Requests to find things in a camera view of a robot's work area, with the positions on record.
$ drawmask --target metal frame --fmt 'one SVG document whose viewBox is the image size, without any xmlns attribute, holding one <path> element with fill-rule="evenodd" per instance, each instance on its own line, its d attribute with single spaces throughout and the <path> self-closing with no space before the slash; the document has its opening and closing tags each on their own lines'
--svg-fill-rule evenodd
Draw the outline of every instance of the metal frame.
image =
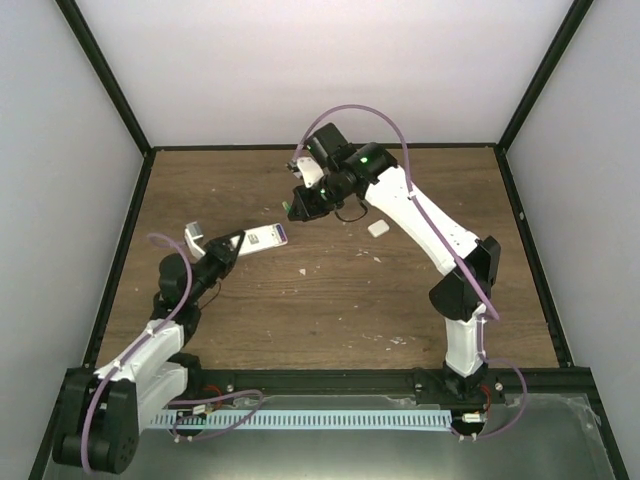
<svg viewBox="0 0 640 480">
<path fill-rule="evenodd" d="M 94 367 L 100 345 L 106 330 L 111 307 L 115 298 L 118 282 L 126 260 L 133 230 L 136 225 L 138 213 L 142 206 L 147 183 L 151 175 L 151 169 L 157 151 L 162 150 L 291 150 L 295 145 L 245 145 L 245 146 L 187 146 L 187 147 L 156 147 L 151 148 L 144 132 L 136 120 L 122 90 L 120 89 L 113 72 L 109 68 L 106 59 L 91 34 L 82 13 L 74 0 L 56 0 L 63 15 L 67 19 L 71 29 L 76 35 L 85 54 L 93 65 L 105 90 L 111 97 L 116 109 L 120 113 L 131 136 L 144 156 L 144 164 L 141 168 L 138 182 L 133 194 L 131 206 L 127 213 L 120 241 L 118 243 L 115 258 L 107 280 L 105 292 L 100 303 L 98 315 L 91 334 L 89 346 L 84 356 L 84 365 Z M 562 325 L 553 302 L 551 291 L 547 283 L 540 258 L 538 256 L 527 217 L 524 214 L 517 188 L 513 181 L 507 152 L 513 143 L 520 128 L 524 124 L 529 112 L 532 110 L 538 96 L 544 89 L 553 70 L 558 64 L 562 54 L 566 50 L 571 38 L 577 31 L 580 22 L 586 15 L 593 0 L 574 0 L 571 8 L 556 33 L 547 53 L 545 54 L 536 74 L 527 88 L 518 108 L 514 112 L 500 142 L 482 144 L 414 144 L 413 148 L 447 148 L 447 147 L 489 147 L 494 149 L 496 161 L 502 175 L 509 203 L 514 213 L 523 247 L 529 267 L 533 275 L 534 283 L 542 310 L 547 321 L 549 334 L 558 359 L 560 368 L 551 369 L 523 369 L 527 386 L 532 393 L 581 393 L 589 400 L 594 413 L 601 419 L 599 425 L 600 434 L 607 448 L 609 459 L 616 478 L 628 479 L 622 457 L 618 450 L 606 413 L 600 401 L 596 385 L 591 371 L 588 368 L 575 367 L 569 350 Z M 390 144 L 388 148 L 398 145 Z M 441 382 L 441 370 L 412 369 L 412 370 L 207 370 L 204 372 L 207 383 L 217 385 L 233 385 L 235 389 L 259 388 L 268 395 L 299 394 L 411 394 L 415 395 L 419 403 L 440 404 L 443 408 L 460 408 L 461 403 L 448 404 L 451 399 L 443 398 L 438 382 Z M 511 370 L 491 369 L 488 373 L 488 381 L 499 381 L 504 389 L 501 392 L 493 392 L 496 400 L 504 398 L 504 394 L 519 393 L 520 382 Z M 57 406 L 54 407 L 49 425 L 47 427 L 40 450 L 36 457 L 30 479 L 42 478 L 49 460 L 53 427 L 57 416 Z"/>
</svg>

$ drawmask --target white wall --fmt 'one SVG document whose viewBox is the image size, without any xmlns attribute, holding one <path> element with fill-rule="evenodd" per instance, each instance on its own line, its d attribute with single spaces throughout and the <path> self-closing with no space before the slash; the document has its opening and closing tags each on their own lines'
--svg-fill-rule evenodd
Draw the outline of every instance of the white wall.
<svg viewBox="0 0 640 480">
<path fill-rule="evenodd" d="M 0 477 L 18 479 L 82 360 L 141 156 L 55 2 L 3 2 L 0 72 Z"/>
<path fill-rule="evenodd" d="M 509 152 L 575 361 L 640 478 L 640 3 L 594 2 Z"/>
<path fill-rule="evenodd" d="M 149 141 L 202 145 L 295 143 L 341 103 L 413 142 L 497 141 L 571 0 L 78 3 Z M 365 115 L 334 118 L 396 141 Z"/>
</svg>

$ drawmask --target white block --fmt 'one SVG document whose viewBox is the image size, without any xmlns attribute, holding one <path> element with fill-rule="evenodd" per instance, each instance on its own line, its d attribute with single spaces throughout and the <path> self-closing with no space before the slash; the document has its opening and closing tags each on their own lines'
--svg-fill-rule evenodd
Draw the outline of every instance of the white block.
<svg viewBox="0 0 640 480">
<path fill-rule="evenodd" d="M 373 238 L 378 238 L 380 235 L 383 235 L 389 231 L 389 224 L 384 220 L 378 220 L 375 223 L 372 223 L 368 227 L 369 233 L 373 236 Z"/>
</svg>

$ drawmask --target wire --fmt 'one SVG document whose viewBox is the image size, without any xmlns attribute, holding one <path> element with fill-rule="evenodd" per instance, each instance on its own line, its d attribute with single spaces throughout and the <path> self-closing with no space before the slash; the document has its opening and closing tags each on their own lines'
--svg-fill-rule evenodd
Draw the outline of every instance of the wire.
<svg viewBox="0 0 640 480">
<path fill-rule="evenodd" d="M 213 297 L 207 300 L 207 303 L 205 303 L 202 307 L 200 307 L 200 311 L 204 310 L 207 307 L 207 305 L 213 302 L 216 298 L 218 298 L 218 295 L 220 295 L 220 292 L 222 291 L 222 282 L 218 281 L 216 283 L 218 284 L 218 291 L 215 293 Z"/>
<path fill-rule="evenodd" d="M 222 396 L 222 390 L 220 390 L 215 385 L 205 385 L 205 387 L 202 390 L 205 392 L 217 393 L 219 397 Z M 222 408 L 222 400 L 219 400 L 218 403 L 215 404 L 214 408 L 215 410 L 219 410 L 220 408 Z"/>
<path fill-rule="evenodd" d="M 427 222 L 429 227 L 431 227 L 431 229 L 436 234 L 440 242 L 442 242 L 442 245 L 447 249 L 449 254 L 453 257 L 453 260 L 455 261 L 456 265 L 460 268 L 463 275 L 465 276 L 465 278 L 467 279 L 467 281 L 469 282 L 473 290 L 476 292 L 476 295 L 478 295 L 478 298 L 480 299 L 480 301 L 486 305 L 487 310 L 489 310 L 491 314 L 491 318 L 494 320 L 500 320 L 500 315 L 498 314 L 498 311 L 495 309 L 495 307 L 493 306 L 489 298 L 482 291 L 482 287 L 480 287 L 480 284 L 478 283 L 478 281 L 471 274 L 469 267 L 467 267 L 467 265 L 464 263 L 464 260 L 462 260 L 462 258 L 460 258 L 460 256 L 455 252 L 455 250 L 449 244 L 445 236 L 438 229 L 438 227 L 435 225 L 433 220 L 431 220 L 431 217 L 429 216 L 429 214 L 424 210 L 424 208 L 422 208 L 422 205 L 420 205 L 420 202 L 418 201 L 416 196 L 412 195 L 413 181 L 411 180 L 411 163 L 409 161 L 409 147 L 407 146 L 407 141 L 405 140 L 404 135 L 400 131 L 400 128 L 398 128 L 398 126 L 395 124 L 393 120 L 391 120 L 391 118 L 389 118 L 387 115 L 385 115 L 381 111 L 376 110 L 375 108 L 368 107 L 366 105 L 345 104 L 345 105 L 338 105 L 337 107 L 330 108 L 329 110 L 321 114 L 318 118 L 316 118 L 315 121 L 304 133 L 302 140 L 300 140 L 300 143 L 298 143 L 298 145 L 296 146 L 296 150 L 293 153 L 292 160 L 295 161 L 300 156 L 300 154 L 302 153 L 302 149 L 304 148 L 304 142 L 307 140 L 309 135 L 311 135 L 311 132 L 313 131 L 313 129 L 316 128 L 316 126 L 326 117 L 340 110 L 364 110 L 365 112 L 373 113 L 374 115 L 377 115 L 378 117 L 386 121 L 389 124 L 389 126 L 396 132 L 396 135 L 400 140 L 400 144 L 402 145 L 402 155 L 404 158 L 404 171 L 405 171 L 405 178 L 407 181 L 407 190 L 408 190 L 409 198 L 411 199 L 415 207 L 418 209 L 418 212 L 420 212 L 420 215 L 422 215 L 422 218 L 424 218 L 424 220 Z"/>
<path fill-rule="evenodd" d="M 345 220 L 344 218 L 342 218 L 340 216 L 340 214 L 338 213 L 338 209 L 336 208 L 333 213 L 336 216 L 336 218 L 344 223 L 353 223 L 353 222 L 357 222 L 358 220 L 362 220 L 364 217 L 367 216 L 367 213 L 369 213 L 369 207 L 367 207 L 364 202 L 360 199 L 358 199 L 358 205 L 360 205 L 360 207 L 362 207 L 362 215 L 360 215 L 358 218 L 354 218 L 353 220 Z"/>
<path fill-rule="evenodd" d="M 93 473 L 91 465 L 89 464 L 89 433 L 91 432 L 91 422 L 93 421 L 93 415 L 96 412 L 98 407 L 98 402 L 100 401 L 100 397 L 102 396 L 107 384 L 113 378 L 113 376 L 118 372 L 118 370 L 122 369 L 124 364 L 144 345 L 153 335 L 156 335 L 160 330 L 162 330 L 175 316 L 180 312 L 184 304 L 187 302 L 187 298 L 189 297 L 189 293 L 191 292 L 191 285 L 193 282 L 193 272 L 191 271 L 191 264 L 189 263 L 189 259 L 187 255 L 184 253 L 180 245 L 174 241 L 173 239 L 163 235 L 161 233 L 150 233 L 147 235 L 147 238 L 152 239 L 160 239 L 167 242 L 171 247 L 173 247 L 182 257 L 184 261 L 186 270 L 187 270 L 187 285 L 184 289 L 184 293 L 182 294 L 182 298 L 178 302 L 178 305 L 167 315 L 162 322 L 160 322 L 153 330 L 152 333 L 145 333 L 140 339 L 133 345 L 131 348 L 126 350 L 122 354 L 122 358 L 120 358 L 120 368 L 113 367 L 102 379 L 98 388 L 93 393 L 93 397 L 89 402 L 89 407 L 87 408 L 87 414 L 84 419 L 84 424 L 82 425 L 82 435 L 80 437 L 80 462 L 82 463 L 82 469 L 88 475 Z"/>
<path fill-rule="evenodd" d="M 484 407 L 484 413 L 489 419 L 489 409 L 491 408 L 491 392 L 489 391 L 489 387 L 486 385 L 480 385 L 480 390 L 484 393 L 485 397 L 487 397 L 487 403 Z"/>
<path fill-rule="evenodd" d="M 206 435 L 197 435 L 195 437 L 190 437 L 190 436 L 184 437 L 177 432 L 177 428 L 180 426 L 180 424 L 190 418 L 196 418 L 196 417 L 199 418 L 197 415 L 189 415 L 186 417 L 179 418 L 176 421 L 176 423 L 173 424 L 173 430 L 172 430 L 172 434 L 174 436 L 173 438 L 175 439 L 176 442 L 179 442 L 180 440 L 188 440 L 190 442 L 199 442 L 202 440 L 208 440 L 210 438 L 219 437 L 220 435 L 224 435 L 225 433 L 232 432 L 233 430 L 238 428 L 240 425 L 249 421 L 251 417 L 253 417 L 258 412 L 258 410 L 260 410 L 260 407 L 262 407 L 262 404 L 264 403 L 264 394 L 260 390 L 241 390 L 239 392 L 228 393 L 227 395 L 222 395 L 218 397 L 204 398 L 200 400 L 174 400 L 173 402 L 169 402 L 169 406 L 202 405 L 204 403 L 221 402 L 223 400 L 243 398 L 243 397 L 248 397 L 253 395 L 258 397 L 258 403 L 256 403 L 256 405 L 248 414 L 246 414 L 244 417 L 242 417 L 240 420 L 238 420 L 234 424 L 229 425 L 228 427 L 223 428 L 222 430 L 218 430 Z"/>
</svg>

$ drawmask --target wooden floor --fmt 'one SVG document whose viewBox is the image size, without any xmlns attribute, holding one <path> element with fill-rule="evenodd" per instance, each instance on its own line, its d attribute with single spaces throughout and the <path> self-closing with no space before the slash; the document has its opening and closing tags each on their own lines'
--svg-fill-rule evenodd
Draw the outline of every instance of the wooden floor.
<svg viewBox="0 0 640 480">
<path fill-rule="evenodd" d="M 392 152 L 400 159 L 400 152 Z M 502 245 L 490 356 L 522 367 L 557 366 L 495 157 L 490 149 L 412 150 L 414 182 L 461 225 Z M 377 210 L 352 224 L 334 216 L 289 223 L 281 205 L 298 181 L 288 151 L 159 152 L 120 281 L 99 364 L 142 330 L 169 253 L 150 232 L 181 238 L 199 221 L 205 239 L 281 222 L 289 244 L 241 258 L 204 311 L 186 352 L 206 368 L 439 367 L 444 321 L 428 291 L 440 276 L 388 219 L 374 239 Z M 345 208 L 343 215 L 356 215 Z"/>
</svg>

